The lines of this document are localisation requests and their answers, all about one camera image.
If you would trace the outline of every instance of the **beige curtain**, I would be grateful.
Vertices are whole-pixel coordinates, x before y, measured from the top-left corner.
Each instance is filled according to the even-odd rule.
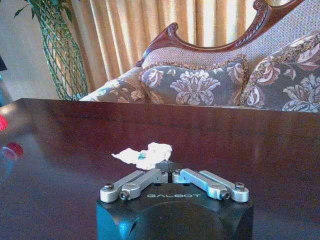
[[[177,22],[178,35],[198,46],[234,41],[256,15],[253,1],[72,0],[70,28],[82,52],[90,90],[134,67],[149,43],[170,23]]]

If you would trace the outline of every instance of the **white tissue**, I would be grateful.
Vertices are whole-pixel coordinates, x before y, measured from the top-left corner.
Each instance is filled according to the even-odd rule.
[[[118,154],[111,154],[114,158],[120,159],[126,164],[135,164],[138,169],[150,170],[162,161],[168,161],[172,152],[172,147],[168,144],[152,142],[148,145],[148,150],[135,151],[127,148]]]

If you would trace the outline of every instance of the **wooden table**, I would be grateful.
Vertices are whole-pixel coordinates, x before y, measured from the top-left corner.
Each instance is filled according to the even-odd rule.
[[[0,146],[24,150],[0,182],[0,239],[95,239],[100,188],[135,170],[111,153],[151,142],[245,183],[254,239],[320,239],[319,114],[20,99],[0,115]]]

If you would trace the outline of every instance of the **hex bolt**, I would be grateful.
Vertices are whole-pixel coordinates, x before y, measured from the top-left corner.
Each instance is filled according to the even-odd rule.
[[[114,188],[113,183],[107,183],[106,185],[103,186],[105,190],[112,190]]]
[[[226,190],[221,190],[220,191],[220,198],[222,200],[228,200],[230,198],[230,193]]]
[[[129,198],[130,194],[127,191],[121,191],[119,194],[119,197],[121,200],[127,200]]]
[[[245,190],[245,185],[242,183],[242,182],[236,182],[235,184],[234,184],[234,188],[236,189],[236,190]]]

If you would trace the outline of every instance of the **throw pillow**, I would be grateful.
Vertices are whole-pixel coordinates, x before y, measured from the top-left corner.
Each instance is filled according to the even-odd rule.
[[[107,81],[99,89],[81,98],[81,101],[147,103],[147,96],[140,82],[116,78]]]
[[[238,106],[249,74],[247,59],[239,54],[212,66],[157,62],[139,77],[153,104]]]
[[[241,105],[278,111],[320,111],[320,31],[297,39],[257,64]]]

